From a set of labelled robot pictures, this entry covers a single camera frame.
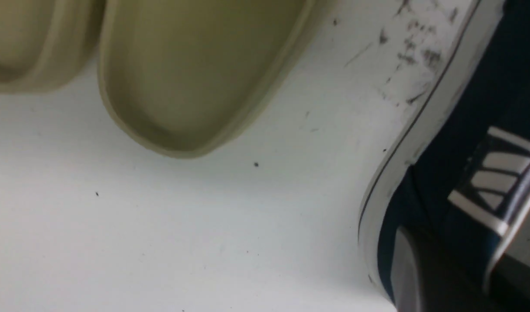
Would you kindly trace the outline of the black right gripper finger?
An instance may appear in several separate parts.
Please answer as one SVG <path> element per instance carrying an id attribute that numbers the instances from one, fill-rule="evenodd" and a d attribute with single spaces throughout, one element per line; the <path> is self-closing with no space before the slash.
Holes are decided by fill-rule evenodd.
<path id="1" fill-rule="evenodd" d="M 399 227 L 391 286 L 398 312 L 494 312 L 435 239 L 418 228 Z"/>

